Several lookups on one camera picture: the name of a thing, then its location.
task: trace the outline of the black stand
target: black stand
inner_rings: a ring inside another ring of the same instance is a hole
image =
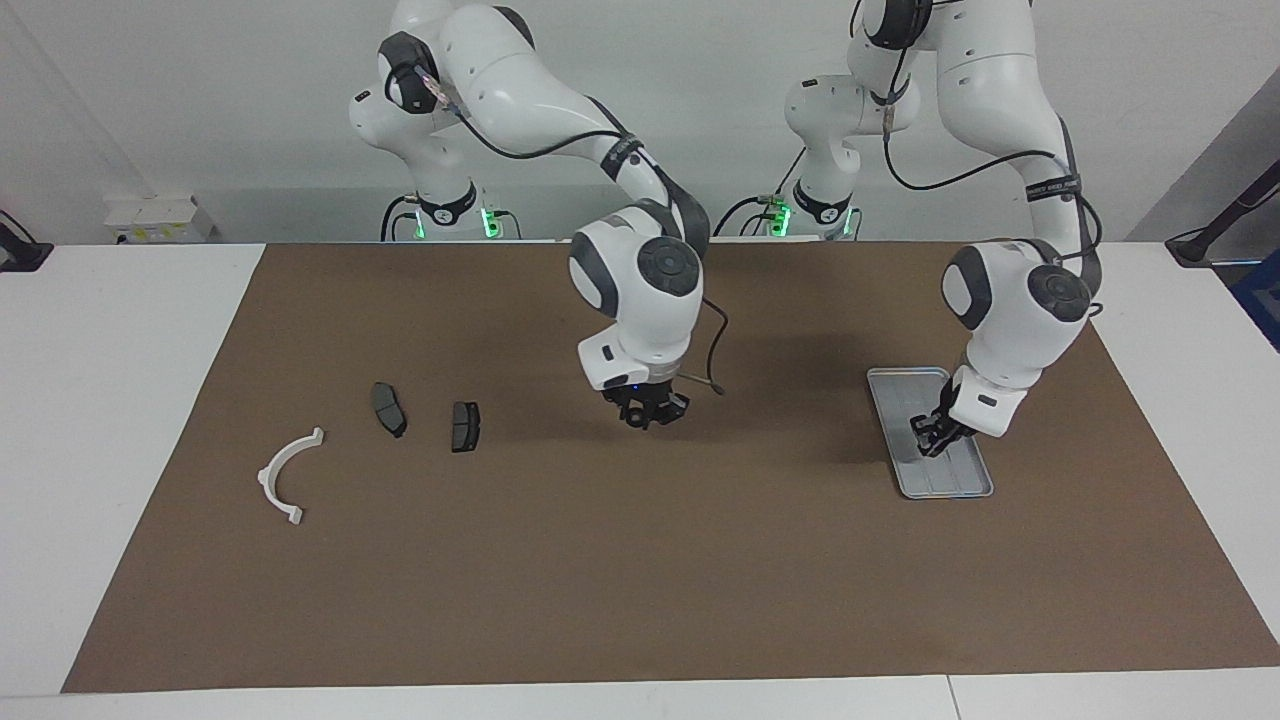
[[[0,223],[0,247],[12,256],[0,264],[0,273],[35,273],[54,251],[47,242],[23,242],[4,223]]]
[[[1277,184],[1280,184],[1280,160],[1276,160],[1267,168],[1267,172],[1253,181],[1253,184],[1242,192],[1235,202],[1228,205],[1226,210],[1213,218],[1213,222],[1199,234],[1185,241],[1170,240],[1165,242],[1165,247],[1174,255],[1174,260],[1178,260],[1178,264],[1184,268],[1211,266],[1210,261],[1204,259],[1208,247],[1236,220],[1257,209]]]

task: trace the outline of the white curved object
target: white curved object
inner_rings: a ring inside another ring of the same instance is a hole
[[[293,459],[294,455],[302,452],[303,450],[310,450],[312,447],[319,447],[324,442],[324,430],[316,428],[310,436],[298,438],[289,445],[285,445],[275,454],[275,457],[257,471],[257,482],[262,486],[262,492],[266,493],[266,500],[271,505],[278,507],[280,512],[289,516],[289,521],[297,525],[302,521],[302,509],[297,505],[287,505],[280,502],[280,498],[275,495],[275,479],[280,475],[280,468],[285,462]]]

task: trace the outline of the white power supply box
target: white power supply box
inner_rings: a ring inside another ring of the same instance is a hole
[[[124,242],[209,242],[214,220],[187,197],[108,200],[111,240]]]

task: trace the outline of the brown mat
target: brown mat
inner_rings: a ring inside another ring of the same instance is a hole
[[[1092,329],[982,441],[992,498],[899,496],[864,374],[959,356],[954,250],[716,247],[730,395],[640,433],[567,247],[273,246],[64,691],[1280,665]],[[255,474],[314,425],[292,527]]]

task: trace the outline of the metal tray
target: metal tray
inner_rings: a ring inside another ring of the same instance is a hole
[[[938,392],[950,378],[942,368],[873,368],[867,373],[897,487],[911,500],[987,497],[995,489],[974,438],[951,443],[937,457],[924,457],[915,445],[911,418],[937,407]]]

